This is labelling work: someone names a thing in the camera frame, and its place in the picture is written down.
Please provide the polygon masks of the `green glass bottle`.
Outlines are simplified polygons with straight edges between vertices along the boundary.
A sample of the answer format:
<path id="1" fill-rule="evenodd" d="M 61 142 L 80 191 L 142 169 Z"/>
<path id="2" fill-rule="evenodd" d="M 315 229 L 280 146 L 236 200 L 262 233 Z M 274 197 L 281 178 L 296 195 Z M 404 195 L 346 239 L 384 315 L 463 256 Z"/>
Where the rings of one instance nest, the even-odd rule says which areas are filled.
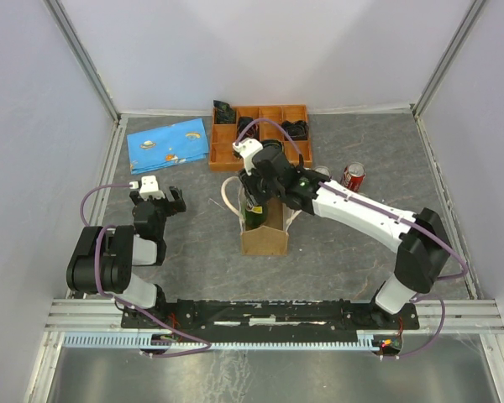
<path id="1" fill-rule="evenodd" d="M 244 224 L 247 230 L 253 230 L 263 225 L 268 217 L 268 206 L 254 204 L 252 201 L 244 200 Z"/>

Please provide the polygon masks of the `red coke can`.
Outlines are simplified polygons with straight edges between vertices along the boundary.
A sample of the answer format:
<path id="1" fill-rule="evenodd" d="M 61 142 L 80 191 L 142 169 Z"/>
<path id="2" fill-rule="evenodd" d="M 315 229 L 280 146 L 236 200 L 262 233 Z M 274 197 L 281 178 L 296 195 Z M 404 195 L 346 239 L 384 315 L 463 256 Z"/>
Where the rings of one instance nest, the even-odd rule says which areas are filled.
<path id="1" fill-rule="evenodd" d="M 344 168 L 340 184 L 350 191 L 358 192 L 365 176 L 365 167 L 359 162 L 353 162 Z"/>

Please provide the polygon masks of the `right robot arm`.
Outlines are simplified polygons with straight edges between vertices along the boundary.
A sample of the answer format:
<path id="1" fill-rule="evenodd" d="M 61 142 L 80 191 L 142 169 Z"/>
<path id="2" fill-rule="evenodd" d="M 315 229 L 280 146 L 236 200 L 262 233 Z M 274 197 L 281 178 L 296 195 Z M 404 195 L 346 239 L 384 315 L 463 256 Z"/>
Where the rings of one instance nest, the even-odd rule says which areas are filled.
<path id="1" fill-rule="evenodd" d="M 368 309 L 376 327 L 391 326 L 412 297 L 432 289 L 451 250 L 435 211 L 400 210 L 350 191 L 327 175 L 290 163 L 278 141 L 246 139 L 233 149 L 244 162 L 239 179 L 252 205 L 277 199 L 293 211 L 349 226 L 395 253 L 394 272 Z"/>

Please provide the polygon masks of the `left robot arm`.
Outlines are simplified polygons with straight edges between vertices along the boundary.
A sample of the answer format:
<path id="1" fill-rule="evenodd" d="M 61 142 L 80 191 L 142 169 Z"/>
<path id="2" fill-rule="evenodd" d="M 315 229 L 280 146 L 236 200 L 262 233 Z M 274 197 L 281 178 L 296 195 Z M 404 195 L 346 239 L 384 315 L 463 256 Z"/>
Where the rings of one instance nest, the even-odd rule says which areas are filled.
<path id="1" fill-rule="evenodd" d="M 66 283 L 72 291 L 110 295 L 123 305 L 140 308 L 144 322 L 161 327 L 169 317 L 164 291 L 140 279 L 133 267 L 163 264 L 167 219 L 186 211 L 182 189 L 171 186 L 168 197 L 153 176 L 116 187 L 130 189 L 133 223 L 108 229 L 86 225 L 67 266 Z"/>

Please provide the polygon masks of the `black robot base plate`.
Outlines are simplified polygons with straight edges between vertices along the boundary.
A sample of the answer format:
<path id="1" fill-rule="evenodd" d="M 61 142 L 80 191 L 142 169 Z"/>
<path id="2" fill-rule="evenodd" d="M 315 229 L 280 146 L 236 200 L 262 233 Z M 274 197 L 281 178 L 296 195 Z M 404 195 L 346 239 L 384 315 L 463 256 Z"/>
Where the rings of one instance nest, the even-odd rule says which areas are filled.
<path id="1" fill-rule="evenodd" d="M 418 330 L 416 307 L 397 314 L 369 302 L 209 301 L 166 302 L 161 317 L 126 308 L 121 327 L 156 329 L 163 322 L 210 343 L 355 342 L 358 331 Z"/>

